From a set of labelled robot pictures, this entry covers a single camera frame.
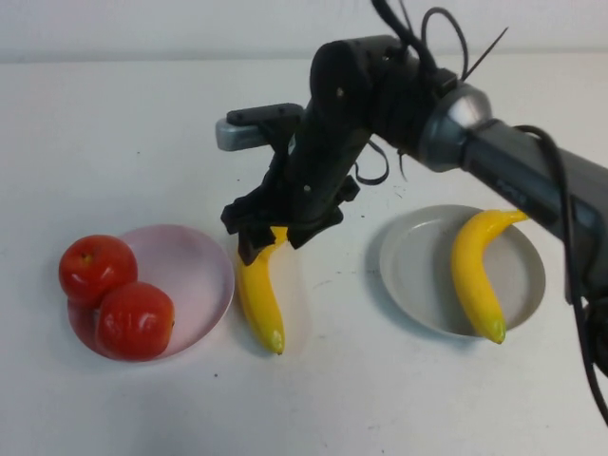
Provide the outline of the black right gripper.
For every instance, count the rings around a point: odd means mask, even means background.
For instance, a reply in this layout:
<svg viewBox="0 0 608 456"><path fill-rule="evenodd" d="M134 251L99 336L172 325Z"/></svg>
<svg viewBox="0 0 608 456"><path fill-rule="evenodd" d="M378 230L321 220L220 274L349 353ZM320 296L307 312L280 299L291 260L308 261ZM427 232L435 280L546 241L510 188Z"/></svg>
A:
<svg viewBox="0 0 608 456"><path fill-rule="evenodd" d="M222 211L227 231L239 231L237 250L245 265L276 242L270 227L255 226L288 226L287 239L299 249L343 221L332 210L371 136L367 129L326 123L312 107L243 108L228 112L226 121L255 127L274 151L262 184Z"/></svg>

